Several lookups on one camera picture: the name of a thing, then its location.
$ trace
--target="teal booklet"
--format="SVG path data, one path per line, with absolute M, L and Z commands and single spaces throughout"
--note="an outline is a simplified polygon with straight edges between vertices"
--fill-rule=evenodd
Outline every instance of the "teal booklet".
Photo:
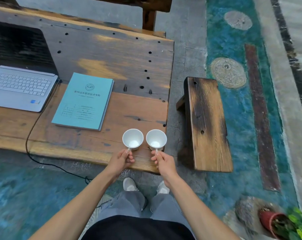
M 52 123 L 101 130 L 114 81 L 73 73 Z

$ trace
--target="black shirt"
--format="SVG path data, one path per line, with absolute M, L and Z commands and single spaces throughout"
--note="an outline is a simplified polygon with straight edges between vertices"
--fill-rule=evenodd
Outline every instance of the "black shirt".
M 81 240 L 104 239 L 194 240 L 194 237 L 181 223 L 116 215 L 95 223 L 86 231 Z

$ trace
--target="flower pot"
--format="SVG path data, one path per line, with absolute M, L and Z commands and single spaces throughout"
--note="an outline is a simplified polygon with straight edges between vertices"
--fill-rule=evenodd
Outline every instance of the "flower pot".
M 272 222 L 273 220 L 275 220 L 277 217 L 279 216 L 285 216 L 285 214 L 283 213 L 278 213 L 278 212 L 273 212 L 273 211 L 264 211 L 264 210 L 261 210 L 259 212 L 259 218 L 260 218 L 260 221 L 262 223 L 262 225 L 267 229 L 269 230 L 269 232 L 271 232 L 271 234 L 276 238 L 276 239 L 282 239 L 280 238 L 279 236 L 277 236 L 275 234 L 275 232 L 273 231 L 273 228 L 272 228 Z

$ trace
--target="circular stone disc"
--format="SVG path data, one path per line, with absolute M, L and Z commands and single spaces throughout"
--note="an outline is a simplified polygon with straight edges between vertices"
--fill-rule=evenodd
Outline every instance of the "circular stone disc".
M 233 59 L 219 57 L 211 63 L 210 70 L 213 77 L 227 88 L 242 87 L 247 81 L 242 65 Z
M 248 30 L 252 27 L 252 21 L 249 16 L 243 12 L 230 11 L 224 15 L 225 21 L 233 28 Z

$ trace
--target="white cup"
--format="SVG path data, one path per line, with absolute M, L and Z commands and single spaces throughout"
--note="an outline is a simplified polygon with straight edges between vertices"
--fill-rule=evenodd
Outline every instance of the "white cup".
M 150 130 L 146 134 L 146 142 L 149 145 L 149 148 L 153 151 L 162 151 L 163 147 L 167 143 L 167 136 L 165 133 L 159 129 Z
M 128 129 L 122 136 L 123 144 L 129 150 L 137 150 L 144 140 L 143 133 L 138 129 Z

